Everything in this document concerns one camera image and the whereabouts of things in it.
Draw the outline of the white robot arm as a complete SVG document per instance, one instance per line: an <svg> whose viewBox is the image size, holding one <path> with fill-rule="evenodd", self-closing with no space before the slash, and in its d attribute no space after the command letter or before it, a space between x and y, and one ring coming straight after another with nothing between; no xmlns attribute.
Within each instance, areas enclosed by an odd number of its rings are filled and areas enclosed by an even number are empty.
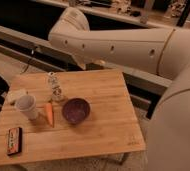
<svg viewBox="0 0 190 171"><path fill-rule="evenodd" d="M103 60L170 79L150 121L145 171L190 171L190 29L92 31L84 13L68 7L48 41L81 67Z"/></svg>

